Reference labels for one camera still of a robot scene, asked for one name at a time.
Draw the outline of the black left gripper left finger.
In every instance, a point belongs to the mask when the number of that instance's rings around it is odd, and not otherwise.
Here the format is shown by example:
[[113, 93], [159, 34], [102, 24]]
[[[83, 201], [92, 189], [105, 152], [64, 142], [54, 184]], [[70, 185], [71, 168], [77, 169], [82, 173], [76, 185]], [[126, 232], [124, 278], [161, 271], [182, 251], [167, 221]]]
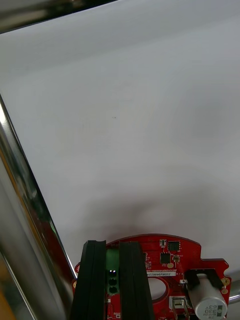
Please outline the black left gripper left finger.
[[106, 242], [89, 240], [82, 250], [71, 320], [104, 320], [106, 316]]

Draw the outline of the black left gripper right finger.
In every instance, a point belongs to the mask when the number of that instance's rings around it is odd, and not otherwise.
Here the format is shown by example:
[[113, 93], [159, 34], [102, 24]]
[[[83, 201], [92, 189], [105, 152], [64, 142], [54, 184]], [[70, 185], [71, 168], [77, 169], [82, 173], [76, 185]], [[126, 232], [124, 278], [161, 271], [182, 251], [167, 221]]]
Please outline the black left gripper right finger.
[[123, 320], [155, 318], [145, 258], [138, 242], [119, 244], [119, 290]]

